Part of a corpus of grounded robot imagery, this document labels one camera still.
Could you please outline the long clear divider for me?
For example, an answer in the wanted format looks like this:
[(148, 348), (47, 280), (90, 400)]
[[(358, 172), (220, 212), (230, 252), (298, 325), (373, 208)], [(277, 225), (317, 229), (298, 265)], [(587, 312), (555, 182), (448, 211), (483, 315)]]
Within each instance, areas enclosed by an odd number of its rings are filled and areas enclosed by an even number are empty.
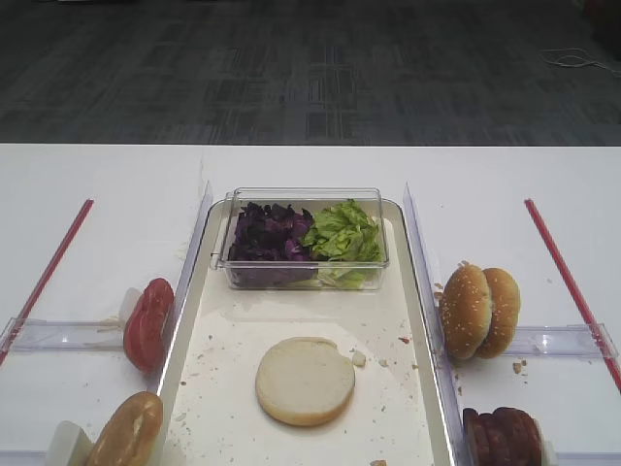
[(434, 295), (434, 274), (423, 239), (419, 213), (408, 183), (404, 190), (403, 204), (409, 233), (409, 248), (416, 270), (418, 294), (440, 403), (443, 442), (447, 446), (451, 465), (472, 465), (473, 461), (457, 400), (452, 366), (443, 346), (438, 300)]
[(198, 209), (193, 233), (188, 244), (186, 256), (180, 272), (180, 278), (175, 291), (173, 307), (167, 317), (162, 336), (165, 344), (164, 361), (160, 364), (155, 376), (151, 376), (148, 381), (147, 390), (162, 397), (164, 382), (167, 374), (173, 365), (174, 346), (180, 332), (183, 321), (183, 313), (188, 290), (192, 280), (195, 264), (204, 237), (205, 225), (212, 206), (212, 187), (210, 181), (206, 182), (204, 194)]

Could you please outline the sesame bun front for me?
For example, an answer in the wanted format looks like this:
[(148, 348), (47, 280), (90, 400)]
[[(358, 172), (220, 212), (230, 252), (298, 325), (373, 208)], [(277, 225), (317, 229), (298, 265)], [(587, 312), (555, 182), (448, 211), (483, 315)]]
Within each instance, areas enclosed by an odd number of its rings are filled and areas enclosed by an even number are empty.
[(444, 347), (457, 359), (469, 359), (486, 338), (492, 317), (491, 290), (483, 271), (459, 267), (446, 283), (440, 301)]

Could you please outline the purple cabbage pile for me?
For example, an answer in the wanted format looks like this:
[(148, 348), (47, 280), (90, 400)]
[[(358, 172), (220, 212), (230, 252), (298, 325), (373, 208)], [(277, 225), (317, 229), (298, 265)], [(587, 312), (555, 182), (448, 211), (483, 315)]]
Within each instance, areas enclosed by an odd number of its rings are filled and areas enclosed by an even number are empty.
[[(300, 213), (291, 206), (259, 205), (242, 207), (238, 215), (234, 242), (229, 248), (229, 261), (237, 262), (309, 262), (310, 249), (302, 245), (303, 237), (313, 226), (307, 210)], [(233, 268), (232, 283), (242, 288), (281, 287), (313, 278), (309, 268), (268, 267)]]

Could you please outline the white block lower left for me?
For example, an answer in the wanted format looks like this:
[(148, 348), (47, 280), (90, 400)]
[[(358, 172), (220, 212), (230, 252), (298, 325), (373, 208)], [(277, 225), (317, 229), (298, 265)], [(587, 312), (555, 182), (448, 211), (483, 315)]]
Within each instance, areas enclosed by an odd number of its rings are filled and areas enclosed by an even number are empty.
[(85, 466), (93, 449), (93, 442), (83, 429), (69, 420), (55, 428), (48, 451), (46, 466)]

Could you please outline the bun half lower left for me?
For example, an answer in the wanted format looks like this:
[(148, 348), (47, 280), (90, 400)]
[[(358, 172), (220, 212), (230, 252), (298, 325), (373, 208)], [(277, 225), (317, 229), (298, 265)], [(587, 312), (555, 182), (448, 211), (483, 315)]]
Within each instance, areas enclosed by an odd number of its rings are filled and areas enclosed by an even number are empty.
[(105, 425), (87, 465), (146, 465), (162, 422), (163, 404), (156, 394), (133, 394)]

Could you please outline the white block behind tomato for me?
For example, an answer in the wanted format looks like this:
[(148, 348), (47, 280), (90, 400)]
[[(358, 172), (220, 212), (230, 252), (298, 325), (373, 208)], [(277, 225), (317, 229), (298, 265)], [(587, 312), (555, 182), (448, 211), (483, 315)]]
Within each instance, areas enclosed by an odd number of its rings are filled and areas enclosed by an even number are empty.
[(141, 296), (141, 290), (133, 287), (127, 289), (118, 311), (118, 319), (121, 326), (126, 325)]

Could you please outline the sesame bun rear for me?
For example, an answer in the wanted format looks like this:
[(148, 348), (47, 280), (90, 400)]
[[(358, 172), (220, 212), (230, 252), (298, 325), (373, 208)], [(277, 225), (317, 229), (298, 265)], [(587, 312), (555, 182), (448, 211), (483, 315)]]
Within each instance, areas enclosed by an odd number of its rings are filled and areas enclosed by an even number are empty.
[(513, 276), (500, 268), (483, 273), (491, 291), (492, 316), (488, 334), (475, 355), (491, 359), (502, 354), (515, 335), (521, 308), (520, 289)]

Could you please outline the upper right clear rail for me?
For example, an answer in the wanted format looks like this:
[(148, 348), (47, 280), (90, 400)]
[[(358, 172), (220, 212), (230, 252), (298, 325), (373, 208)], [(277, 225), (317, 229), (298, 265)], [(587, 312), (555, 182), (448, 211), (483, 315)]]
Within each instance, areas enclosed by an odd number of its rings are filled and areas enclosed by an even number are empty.
[(619, 352), (603, 324), (520, 326), (503, 356), (616, 359)]

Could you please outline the brown meat patties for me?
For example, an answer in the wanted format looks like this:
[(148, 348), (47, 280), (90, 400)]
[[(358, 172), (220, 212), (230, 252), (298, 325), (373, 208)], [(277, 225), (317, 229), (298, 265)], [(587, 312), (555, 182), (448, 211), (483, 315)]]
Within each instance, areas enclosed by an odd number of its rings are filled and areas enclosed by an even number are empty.
[(510, 407), (493, 413), (462, 412), (464, 433), (474, 465), (543, 465), (544, 440), (537, 421)]

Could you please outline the red tomato slices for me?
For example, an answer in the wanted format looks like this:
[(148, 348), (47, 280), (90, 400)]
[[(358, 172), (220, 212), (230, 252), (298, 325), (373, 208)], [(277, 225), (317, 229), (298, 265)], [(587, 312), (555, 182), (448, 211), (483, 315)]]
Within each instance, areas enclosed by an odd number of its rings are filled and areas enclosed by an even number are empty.
[(164, 357), (162, 332), (173, 303), (170, 284), (163, 278), (154, 279), (143, 291), (125, 325), (125, 355), (144, 375), (150, 375)]

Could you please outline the left long clear divider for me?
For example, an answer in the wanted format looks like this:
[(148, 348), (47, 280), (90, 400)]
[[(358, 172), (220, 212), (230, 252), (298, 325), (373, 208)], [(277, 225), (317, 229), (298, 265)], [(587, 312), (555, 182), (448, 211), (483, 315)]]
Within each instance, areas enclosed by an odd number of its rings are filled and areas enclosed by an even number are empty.
[(175, 291), (173, 307), (167, 317), (162, 336), (165, 344), (164, 361), (160, 364), (155, 376), (151, 376), (148, 381), (147, 390), (162, 397), (164, 382), (167, 374), (173, 365), (174, 346), (180, 332), (183, 321), (183, 313), (188, 290), (192, 280), (195, 264), (204, 237), (205, 225), (212, 206), (212, 187), (210, 181), (206, 182), (204, 194), (198, 209), (193, 233), (188, 244), (186, 256), (180, 272), (180, 278)]

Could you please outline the bread crumb piece on tray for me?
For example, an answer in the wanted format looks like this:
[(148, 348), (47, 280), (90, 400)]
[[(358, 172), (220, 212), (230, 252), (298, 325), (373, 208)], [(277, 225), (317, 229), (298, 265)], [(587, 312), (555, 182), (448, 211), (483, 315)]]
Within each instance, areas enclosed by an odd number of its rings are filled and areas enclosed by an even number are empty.
[(356, 367), (364, 367), (366, 365), (366, 355), (360, 351), (356, 351), (351, 356), (352, 364)]

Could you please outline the clear plastic salad container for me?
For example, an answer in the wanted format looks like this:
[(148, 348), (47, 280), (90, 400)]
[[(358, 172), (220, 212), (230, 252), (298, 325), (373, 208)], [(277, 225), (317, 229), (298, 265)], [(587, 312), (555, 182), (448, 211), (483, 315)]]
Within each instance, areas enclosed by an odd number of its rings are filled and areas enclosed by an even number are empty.
[[(379, 262), (328, 262), (310, 257), (309, 262), (237, 262), (229, 261), (228, 251), (234, 242), (238, 215), (242, 207), (253, 202), (259, 205), (280, 204), (291, 206), (298, 213), (310, 212), (312, 217), (325, 208), (332, 207), (348, 199), (355, 200), (362, 210), (371, 217), (379, 227), (378, 243), (382, 253)], [(212, 254), (212, 267), (225, 273), (231, 287), (237, 289), (337, 289), (337, 290), (376, 290), (380, 287), (384, 270), (389, 264), (389, 252), (386, 245), (386, 233), (383, 225), (383, 205), (379, 191), (375, 188), (320, 188), (320, 187), (241, 187), (229, 193), (222, 204), (219, 231)], [(304, 282), (289, 283), (281, 287), (242, 288), (232, 283), (233, 268), (268, 268), (296, 267), (313, 269), (312, 279)], [(340, 289), (323, 284), (317, 278), (322, 268), (353, 268), (374, 270), (374, 275), (364, 283), (362, 289)]]

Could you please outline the sesame bun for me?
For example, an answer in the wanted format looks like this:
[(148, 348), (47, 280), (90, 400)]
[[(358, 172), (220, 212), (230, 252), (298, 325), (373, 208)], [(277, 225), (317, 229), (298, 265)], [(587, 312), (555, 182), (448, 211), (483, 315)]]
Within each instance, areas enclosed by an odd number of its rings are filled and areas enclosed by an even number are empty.
[(440, 301), (444, 347), (457, 359), (469, 359), (486, 338), (492, 317), (491, 290), (483, 271), (459, 267), (446, 283)]
[(491, 291), (492, 316), (488, 334), (475, 355), (491, 359), (502, 354), (515, 335), (521, 308), (520, 289), (513, 276), (500, 268), (483, 273)]

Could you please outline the green lettuce pile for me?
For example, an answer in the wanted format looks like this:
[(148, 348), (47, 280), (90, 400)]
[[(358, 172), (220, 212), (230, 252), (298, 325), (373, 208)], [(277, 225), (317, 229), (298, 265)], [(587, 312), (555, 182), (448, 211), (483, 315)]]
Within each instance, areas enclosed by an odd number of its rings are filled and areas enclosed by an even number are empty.
[[(325, 208), (314, 215), (314, 223), (301, 244), (312, 259), (328, 262), (379, 262), (379, 227), (353, 199)], [(340, 289), (362, 289), (375, 271), (353, 268), (322, 268), (317, 278)]]

